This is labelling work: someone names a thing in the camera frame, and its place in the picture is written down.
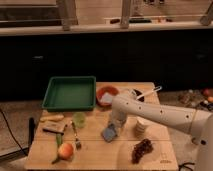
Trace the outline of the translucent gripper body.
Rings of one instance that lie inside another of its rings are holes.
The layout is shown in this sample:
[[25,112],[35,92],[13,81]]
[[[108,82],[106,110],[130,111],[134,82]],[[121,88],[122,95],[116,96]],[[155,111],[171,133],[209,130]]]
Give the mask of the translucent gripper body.
[[124,112],[113,110],[109,115],[108,125],[112,127],[117,134],[120,134],[127,121],[127,115]]

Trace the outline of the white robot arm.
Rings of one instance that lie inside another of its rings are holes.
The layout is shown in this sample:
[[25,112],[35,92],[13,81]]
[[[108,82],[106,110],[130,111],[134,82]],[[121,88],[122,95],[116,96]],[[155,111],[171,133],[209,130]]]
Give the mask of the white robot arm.
[[172,127],[198,140],[194,171],[213,171],[213,113],[192,108],[140,102],[130,92],[112,100],[109,122],[119,130],[129,114]]

